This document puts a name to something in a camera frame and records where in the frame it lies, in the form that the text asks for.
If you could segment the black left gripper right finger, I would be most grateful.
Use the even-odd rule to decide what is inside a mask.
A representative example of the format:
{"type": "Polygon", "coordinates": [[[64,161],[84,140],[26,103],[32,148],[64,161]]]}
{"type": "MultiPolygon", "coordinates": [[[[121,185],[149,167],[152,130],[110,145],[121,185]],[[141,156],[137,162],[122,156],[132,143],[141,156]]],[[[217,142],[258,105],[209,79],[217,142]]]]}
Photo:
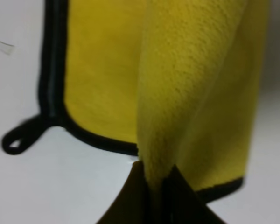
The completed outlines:
{"type": "Polygon", "coordinates": [[[163,224],[224,224],[173,166],[162,185],[163,224]]]}

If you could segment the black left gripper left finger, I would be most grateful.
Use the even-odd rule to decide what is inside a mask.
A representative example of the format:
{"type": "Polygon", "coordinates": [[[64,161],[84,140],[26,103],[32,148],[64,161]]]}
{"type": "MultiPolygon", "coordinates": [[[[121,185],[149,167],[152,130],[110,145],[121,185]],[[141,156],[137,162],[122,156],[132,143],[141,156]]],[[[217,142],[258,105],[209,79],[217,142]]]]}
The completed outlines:
{"type": "Polygon", "coordinates": [[[132,165],[131,172],[109,209],[98,224],[149,224],[150,198],[143,162],[132,165]]]}

